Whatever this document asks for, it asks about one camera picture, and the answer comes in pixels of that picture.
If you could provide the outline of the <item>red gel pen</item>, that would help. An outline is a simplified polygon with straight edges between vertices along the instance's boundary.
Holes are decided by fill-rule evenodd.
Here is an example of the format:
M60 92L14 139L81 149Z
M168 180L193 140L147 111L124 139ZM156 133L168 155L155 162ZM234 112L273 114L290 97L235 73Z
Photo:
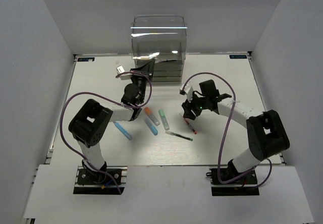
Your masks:
M197 132L195 131L195 129L193 128L193 126L189 123L189 121L186 118L184 118L183 114L182 113L179 113L179 116L185 121L185 123L190 128L190 130L196 135Z

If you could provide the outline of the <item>blue gel pen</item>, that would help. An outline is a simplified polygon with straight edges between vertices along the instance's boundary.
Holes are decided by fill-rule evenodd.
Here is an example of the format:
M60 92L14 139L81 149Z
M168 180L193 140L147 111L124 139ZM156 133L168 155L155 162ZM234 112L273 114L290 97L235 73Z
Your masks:
M173 63L173 62L177 62L177 60L161 60L161 61L157 61L156 64L166 64L166 63Z

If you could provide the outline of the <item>clear acrylic drawer organizer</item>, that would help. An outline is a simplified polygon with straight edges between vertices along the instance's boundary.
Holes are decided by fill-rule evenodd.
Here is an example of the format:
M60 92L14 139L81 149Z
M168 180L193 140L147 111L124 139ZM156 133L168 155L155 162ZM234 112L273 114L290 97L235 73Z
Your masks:
M138 15L131 25L132 59L155 59L152 82L180 83L186 58L187 24L172 14ZM161 60L177 62L156 64Z

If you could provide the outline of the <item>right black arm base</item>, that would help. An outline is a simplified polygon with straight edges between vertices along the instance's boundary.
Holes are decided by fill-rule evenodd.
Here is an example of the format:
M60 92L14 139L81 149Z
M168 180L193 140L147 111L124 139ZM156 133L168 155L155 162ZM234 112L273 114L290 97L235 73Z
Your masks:
M205 175L210 180L212 196L259 196L258 179L255 170L229 184L219 182L217 168L209 169Z

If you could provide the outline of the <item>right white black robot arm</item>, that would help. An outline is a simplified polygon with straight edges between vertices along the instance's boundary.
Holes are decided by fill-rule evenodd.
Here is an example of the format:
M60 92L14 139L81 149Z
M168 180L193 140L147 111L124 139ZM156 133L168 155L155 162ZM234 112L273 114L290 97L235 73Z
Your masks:
M261 111L239 103L234 96L221 94L213 80L199 84L200 92L184 83L180 94L186 96L182 103L183 117L195 120L202 111L209 110L227 117L227 122L235 121L247 131L248 147L241 154L231 159L224 172L218 171L221 184L239 183L256 166L290 147L290 141L275 110Z

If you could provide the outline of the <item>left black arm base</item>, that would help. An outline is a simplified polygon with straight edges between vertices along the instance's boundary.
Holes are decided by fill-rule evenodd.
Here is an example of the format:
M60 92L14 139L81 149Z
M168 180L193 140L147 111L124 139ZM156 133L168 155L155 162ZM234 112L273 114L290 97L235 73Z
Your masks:
M120 195L123 193L127 180L126 166L103 166L101 171L106 170L114 180L104 173L98 173L82 163L76 171L73 194L75 195Z

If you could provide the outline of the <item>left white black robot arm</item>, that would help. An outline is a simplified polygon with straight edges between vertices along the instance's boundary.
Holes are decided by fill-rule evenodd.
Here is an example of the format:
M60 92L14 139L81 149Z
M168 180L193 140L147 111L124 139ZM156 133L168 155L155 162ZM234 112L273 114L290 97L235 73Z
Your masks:
M69 123L68 130L81 147L84 166L89 170L89 177L95 183L106 179L106 161L104 160L100 141L110 122L134 121L148 103L145 100L146 86L151 84L155 59L144 60L138 68L126 72L123 67L117 67L117 78L131 80L124 88L121 102L109 102L115 107L104 107L94 99L87 100Z

